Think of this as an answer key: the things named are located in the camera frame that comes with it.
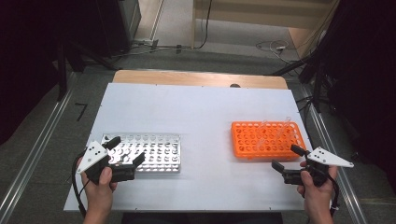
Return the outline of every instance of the cable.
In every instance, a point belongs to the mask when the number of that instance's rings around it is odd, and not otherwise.
[[[177,45],[177,46],[175,46],[175,47],[174,47],[174,46],[156,46],[156,47],[155,47],[156,49],[151,49],[151,50],[149,50],[149,51],[143,51],[143,52],[137,52],[137,53],[126,53],[126,54],[121,54],[121,55],[118,55],[118,56],[121,57],[121,56],[127,56],[127,55],[140,55],[140,54],[152,53],[152,52],[156,52],[156,51],[160,51],[160,50],[165,50],[165,49],[186,49],[186,50],[201,49],[201,48],[205,45],[206,40],[207,40],[207,27],[208,27],[208,25],[209,25],[209,17],[210,17],[210,11],[211,11],[211,8],[212,8],[212,2],[213,2],[213,0],[210,0],[209,8],[208,8],[208,10],[207,10],[206,25],[205,25],[205,40],[204,40],[204,42],[201,44],[200,47],[198,47],[198,48],[193,48],[193,49],[192,49],[191,47],[188,47],[188,46],[180,46],[180,45]],[[151,46],[142,44],[141,46],[138,46],[138,47],[135,47],[135,48],[131,48],[131,49],[142,48],[142,47],[151,47]]]
[[[302,46],[308,44],[309,41],[311,41],[311,39],[313,39],[313,38],[317,35],[317,33],[319,32],[319,30],[321,30],[329,21],[331,21],[331,20],[328,20],[328,19],[329,19],[330,15],[332,14],[332,12],[334,11],[335,6],[338,6],[339,2],[340,2],[340,1],[337,1],[337,3],[335,3],[334,5],[332,5],[332,9],[330,9],[330,11],[329,11],[329,13],[327,14],[326,19],[324,20],[324,22],[323,22],[323,23],[319,26],[319,28],[311,35],[311,37],[309,37],[302,45],[300,45],[300,46],[297,47],[296,49],[299,49],[300,47],[302,47]]]
[[[340,187],[338,186],[337,182],[329,175],[327,174],[327,178],[330,179],[332,181],[332,187],[334,189],[334,198],[332,200],[332,205],[330,207],[330,215],[334,215],[334,212],[336,210],[338,210],[338,206],[340,206],[340,204],[338,204],[338,195],[340,194]]]
[[[78,197],[79,198],[81,198],[81,193],[82,193],[82,191],[85,189],[85,187],[87,187],[87,185],[89,184],[91,182],[91,180],[89,179],[88,181],[87,181],[87,183],[85,183],[85,185],[82,187],[82,189],[79,191],[79,194],[78,194]]]
[[[136,54],[143,54],[143,53],[151,53],[151,52],[159,51],[159,50],[162,50],[162,49],[189,49],[189,50],[201,49],[201,48],[205,45],[206,40],[207,40],[207,29],[208,29],[208,25],[209,25],[209,17],[210,17],[210,11],[211,11],[211,8],[212,8],[212,2],[213,2],[213,0],[210,0],[210,2],[209,2],[209,8],[208,8],[208,10],[207,10],[207,15],[206,15],[205,40],[204,40],[204,42],[201,44],[200,47],[198,47],[198,48],[193,48],[193,49],[192,49],[192,48],[189,47],[189,46],[182,46],[182,45],[179,45],[179,46],[176,46],[176,47],[174,47],[174,46],[157,46],[156,48],[160,48],[160,49],[158,49],[158,50],[154,49],[154,50],[150,50],[150,51],[146,51],[146,52],[140,52],[140,53],[135,53],[135,54],[124,54],[124,55],[136,55]]]
[[[83,217],[85,217],[87,215],[87,210],[85,209],[84,204],[81,201],[80,193],[78,193],[77,180],[76,180],[76,170],[77,170],[78,160],[79,160],[79,158],[83,157],[84,154],[85,154],[85,150],[78,154],[78,156],[73,161],[73,167],[72,167],[72,186],[73,186],[73,190],[75,192],[76,199],[77,199],[77,202],[78,202],[79,212],[82,214]]]
[[[210,10],[211,10],[211,8],[212,8],[212,2],[213,2],[213,1],[210,0],[209,9],[207,10],[206,26],[205,26],[205,40],[204,40],[204,42],[201,44],[200,47],[194,48],[194,49],[201,49],[201,48],[204,46],[204,44],[206,43],[206,40],[207,40],[207,26],[208,26],[208,24],[209,24],[209,16],[210,16]]]

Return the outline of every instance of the wire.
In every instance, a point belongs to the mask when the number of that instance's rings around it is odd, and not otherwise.
[[[208,8],[208,10],[207,10],[206,26],[205,26],[205,40],[204,40],[204,42],[201,44],[200,47],[194,48],[194,49],[201,49],[201,48],[204,46],[204,44],[206,43],[206,40],[207,40],[207,26],[208,26],[208,24],[209,24],[209,17],[210,17],[210,10],[211,10],[211,8],[212,8],[212,2],[213,2],[213,1],[210,0],[209,8]]]
[[[83,157],[84,154],[85,154],[85,150],[78,154],[78,156],[73,161],[73,167],[72,167],[72,186],[73,186],[73,190],[75,192],[76,199],[77,199],[77,202],[78,202],[79,212],[82,214],[83,217],[85,217],[87,215],[87,210],[85,209],[84,204],[81,201],[80,193],[78,193],[77,180],[76,180],[76,170],[77,170],[78,159]]]
[[[85,183],[85,185],[82,187],[82,189],[79,191],[78,197],[81,198],[81,193],[82,191],[85,189],[85,187],[87,187],[87,185],[91,182],[90,179],[88,179],[87,183]]]
[[[334,189],[334,198],[332,200],[332,205],[330,207],[330,215],[334,215],[334,212],[338,210],[338,206],[340,205],[338,203],[338,195],[340,194],[340,187],[338,186],[337,182],[329,175],[327,174],[327,178],[329,178],[332,181],[332,187]]]
[[[339,2],[340,2],[340,1],[338,0],[337,3],[335,3],[334,5],[332,5],[332,9],[330,9],[330,11],[329,11],[329,13],[327,14],[326,19],[324,20],[324,22],[323,22],[323,23],[319,26],[319,28],[311,35],[311,37],[309,37],[302,45],[300,45],[300,46],[297,47],[296,49],[299,49],[300,47],[302,47],[302,46],[308,44],[308,43],[317,35],[317,33],[318,33],[327,23],[329,23],[329,21],[331,21],[331,20],[328,20],[328,19],[329,19],[330,15],[332,15],[332,12],[334,11],[335,6],[338,6]]]

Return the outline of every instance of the human hand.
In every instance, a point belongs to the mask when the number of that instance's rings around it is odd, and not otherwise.
[[[82,184],[85,186],[88,209],[84,223],[106,223],[113,204],[113,191],[117,188],[117,183],[110,183],[112,170],[105,167],[99,177],[99,185],[95,185],[84,173],[81,174]]]
[[[337,167],[329,167],[329,175],[337,177]],[[301,179],[304,185],[298,186],[297,191],[305,198],[304,209],[311,218],[312,223],[332,223],[330,215],[330,200],[332,199],[332,181],[329,179],[319,188],[314,185],[312,176],[307,171],[301,171]]]

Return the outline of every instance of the white table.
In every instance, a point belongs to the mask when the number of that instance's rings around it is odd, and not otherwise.
[[[289,90],[110,83],[88,143],[100,141],[103,133],[181,134],[180,173],[136,174],[135,180],[120,182],[113,210],[303,210],[296,187],[285,185],[270,161],[233,155],[233,121],[285,117],[299,125],[312,150]],[[302,160],[283,164],[298,169]],[[81,198],[86,203],[85,195]],[[72,190],[64,210],[78,210]]]

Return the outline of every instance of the test tube rack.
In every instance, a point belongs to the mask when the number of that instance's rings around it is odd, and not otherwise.
[[[237,158],[292,160],[299,156],[290,150],[291,145],[305,149],[298,125],[292,121],[235,121],[231,131]]]

